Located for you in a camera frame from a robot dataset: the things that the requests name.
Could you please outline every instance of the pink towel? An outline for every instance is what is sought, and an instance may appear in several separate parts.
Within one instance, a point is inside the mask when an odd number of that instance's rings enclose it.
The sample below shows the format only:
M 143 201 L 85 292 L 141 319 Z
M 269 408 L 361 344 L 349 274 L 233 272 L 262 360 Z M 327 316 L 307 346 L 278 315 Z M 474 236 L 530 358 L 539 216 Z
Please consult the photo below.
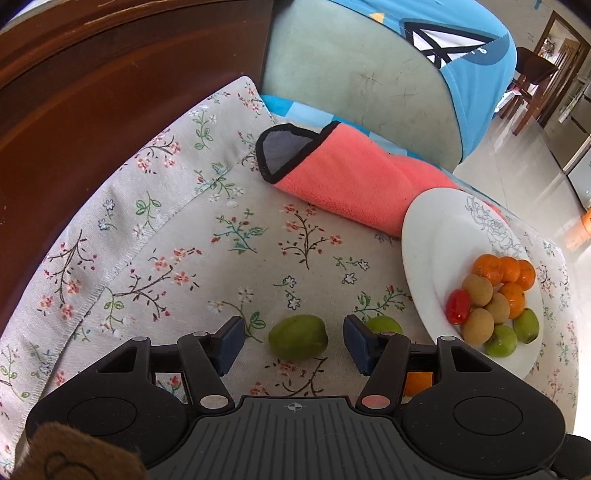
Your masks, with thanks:
M 276 125 L 259 137 L 256 155 L 263 178 L 280 190 L 397 237 L 420 193 L 457 188 L 434 166 L 387 153 L 336 121 L 319 134 Z

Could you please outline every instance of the brown plush toy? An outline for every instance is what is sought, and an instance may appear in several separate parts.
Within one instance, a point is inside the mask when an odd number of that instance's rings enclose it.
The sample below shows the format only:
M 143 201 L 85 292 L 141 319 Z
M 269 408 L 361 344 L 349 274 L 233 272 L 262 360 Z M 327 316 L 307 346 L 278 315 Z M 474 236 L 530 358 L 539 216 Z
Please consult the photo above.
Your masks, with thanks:
M 59 423 L 46 423 L 11 480 L 148 480 L 139 456 Z

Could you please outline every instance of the blue fabric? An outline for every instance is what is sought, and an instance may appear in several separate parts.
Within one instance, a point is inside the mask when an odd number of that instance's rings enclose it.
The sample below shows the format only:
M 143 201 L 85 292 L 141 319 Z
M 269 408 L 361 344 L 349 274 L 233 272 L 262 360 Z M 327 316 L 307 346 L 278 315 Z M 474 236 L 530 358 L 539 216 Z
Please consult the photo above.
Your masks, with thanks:
M 400 148 L 390 140 L 386 140 L 384 137 L 380 137 L 379 135 L 370 132 L 367 128 L 356 125 L 353 122 L 349 122 L 348 120 L 345 120 L 339 116 L 334 116 L 332 113 L 318 110 L 317 108 L 304 105 L 303 103 L 276 97 L 274 95 L 261 95 L 261 98 L 271 113 L 282 116 L 287 120 L 291 120 L 292 122 L 299 122 L 304 125 L 309 125 L 310 127 L 322 128 L 331 123 L 332 120 L 338 120 L 339 122 L 350 125 L 363 134 L 367 135 L 386 152 L 393 153 L 395 155 L 406 155 L 407 157 L 417 158 L 424 161 L 420 155 L 405 150 L 404 148 Z
M 481 47 L 445 64 L 432 54 L 452 95 L 463 156 L 468 156 L 482 140 L 513 78 L 517 52 L 507 28 L 475 0 L 331 1 L 383 23 L 410 43 L 413 32 L 421 29 L 481 38 Z

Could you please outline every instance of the wooden chair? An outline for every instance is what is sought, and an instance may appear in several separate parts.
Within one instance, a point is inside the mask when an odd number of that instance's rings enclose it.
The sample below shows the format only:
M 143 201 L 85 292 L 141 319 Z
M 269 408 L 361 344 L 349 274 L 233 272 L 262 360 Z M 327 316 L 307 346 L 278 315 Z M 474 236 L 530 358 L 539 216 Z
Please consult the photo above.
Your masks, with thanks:
M 517 66 L 515 70 L 521 75 L 517 80 L 511 82 L 511 87 L 521 95 L 513 98 L 501 109 L 500 117 L 511 119 L 519 110 L 522 102 L 526 101 L 528 104 L 527 110 L 513 130 L 514 135 L 519 135 L 529 119 L 535 113 L 538 113 L 544 99 L 544 92 L 558 68 L 548 60 L 538 57 L 531 50 L 525 47 L 517 47 Z M 533 95 L 528 92 L 531 85 L 537 85 Z

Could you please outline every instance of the floor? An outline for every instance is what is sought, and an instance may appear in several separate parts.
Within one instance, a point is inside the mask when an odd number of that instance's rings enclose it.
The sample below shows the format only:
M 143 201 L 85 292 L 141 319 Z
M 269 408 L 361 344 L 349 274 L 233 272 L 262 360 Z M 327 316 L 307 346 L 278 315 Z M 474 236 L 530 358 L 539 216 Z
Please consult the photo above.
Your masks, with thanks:
M 584 210 L 548 150 L 544 130 L 531 121 L 515 137 L 514 123 L 495 117 L 484 140 L 454 174 L 562 248 L 578 297 L 579 406 L 574 433 L 591 439 L 591 239 L 580 221 Z

